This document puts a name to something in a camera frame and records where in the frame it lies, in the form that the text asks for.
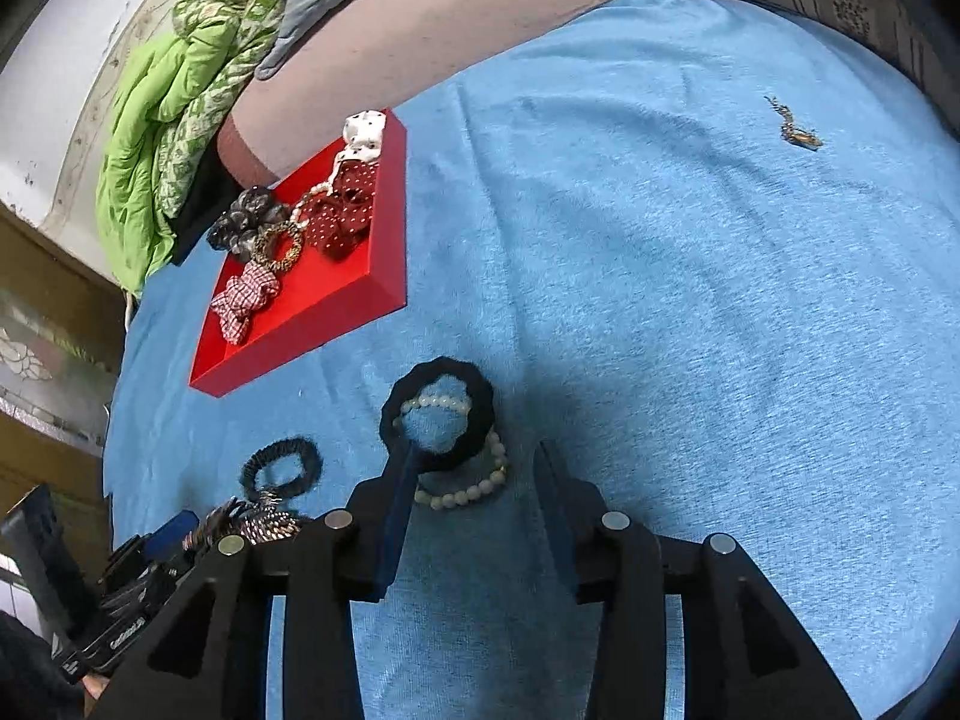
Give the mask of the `black hair claw clip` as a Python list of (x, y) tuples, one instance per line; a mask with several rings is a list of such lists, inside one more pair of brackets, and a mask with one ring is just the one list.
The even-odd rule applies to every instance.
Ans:
[(254, 500), (231, 497), (218, 505), (184, 536), (182, 547), (200, 554), (229, 535), (238, 535), (247, 543), (263, 544), (295, 538), (299, 530), (299, 518), (286, 509), (283, 499), (265, 491), (257, 493)]

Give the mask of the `red white plaid scrunchie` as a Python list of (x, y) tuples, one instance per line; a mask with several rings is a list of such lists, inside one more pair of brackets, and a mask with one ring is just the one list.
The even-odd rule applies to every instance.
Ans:
[(239, 346), (249, 333), (252, 316), (267, 307), (279, 292), (280, 282), (275, 273), (253, 260), (244, 265), (239, 275), (229, 277), (210, 302), (224, 341)]

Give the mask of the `dark red dotted scrunchie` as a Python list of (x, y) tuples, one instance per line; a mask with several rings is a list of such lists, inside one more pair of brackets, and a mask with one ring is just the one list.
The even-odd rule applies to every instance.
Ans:
[(314, 185), (298, 203), (304, 240), (332, 262), (342, 262), (370, 234), (377, 166), (343, 161), (331, 181)]

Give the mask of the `grey black scrunchie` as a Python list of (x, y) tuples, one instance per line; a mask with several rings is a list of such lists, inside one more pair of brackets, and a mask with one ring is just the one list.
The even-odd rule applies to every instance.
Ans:
[(260, 233), (272, 224), (290, 218), (291, 208), (277, 199), (268, 187), (246, 188), (218, 216), (206, 233), (206, 242), (221, 252), (228, 252), (241, 263), (249, 262), (257, 249)]

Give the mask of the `white dotted scrunchie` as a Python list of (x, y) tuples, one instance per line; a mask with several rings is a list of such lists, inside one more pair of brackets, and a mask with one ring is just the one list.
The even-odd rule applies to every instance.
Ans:
[(379, 160), (384, 130), (386, 114), (382, 110), (362, 110), (348, 115), (343, 122), (343, 148), (338, 152), (338, 159), (364, 164)]

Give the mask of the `red tray box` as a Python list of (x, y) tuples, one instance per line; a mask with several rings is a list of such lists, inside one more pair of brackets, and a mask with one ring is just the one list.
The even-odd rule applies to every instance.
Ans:
[(233, 392), (327, 341), (381, 319), (407, 302), (405, 166), (407, 130), (384, 112), (368, 237), (342, 262), (306, 247), (281, 275), (280, 294), (252, 317), (243, 344), (224, 341), (218, 317), (203, 317), (189, 385), (213, 397)]

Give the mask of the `blue towel blanket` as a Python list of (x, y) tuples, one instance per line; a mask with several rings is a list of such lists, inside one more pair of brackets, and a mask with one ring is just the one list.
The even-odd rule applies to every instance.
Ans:
[[(775, 96), (823, 142), (781, 138)], [(189, 385), (218, 254), (146, 283), (104, 456), (117, 539), (239, 489), (306, 436), (299, 501), (381, 472), (410, 367), (493, 383), (508, 486), (413, 514), (353, 617), (373, 718), (576, 718), (599, 613), (556, 575), (530, 461), (653, 532), (732, 535), (864, 717), (958, 621), (958, 145), (905, 75), (739, 0), (612, 0), (398, 110), (404, 309), (224, 398)]]

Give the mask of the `ornate glass door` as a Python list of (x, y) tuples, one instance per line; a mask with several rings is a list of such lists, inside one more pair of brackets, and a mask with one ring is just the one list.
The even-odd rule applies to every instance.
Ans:
[(109, 406), (121, 364), (119, 289), (2, 211), (2, 504), (46, 483), (103, 500)]

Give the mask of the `pink bolster cushion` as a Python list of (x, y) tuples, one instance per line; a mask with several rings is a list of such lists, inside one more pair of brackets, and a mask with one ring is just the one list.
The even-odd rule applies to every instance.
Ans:
[(605, 2), (352, 0), (245, 88), (217, 138), (221, 164), (244, 187), (270, 184), (338, 137), (348, 115), (394, 109)]

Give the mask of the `green quilt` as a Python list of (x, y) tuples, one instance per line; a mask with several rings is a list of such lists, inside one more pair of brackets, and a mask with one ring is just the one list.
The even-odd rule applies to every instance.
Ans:
[(171, 260), (206, 147), (274, 47), (285, 0), (178, 0), (132, 50), (112, 98), (94, 213), (110, 273), (138, 296)]

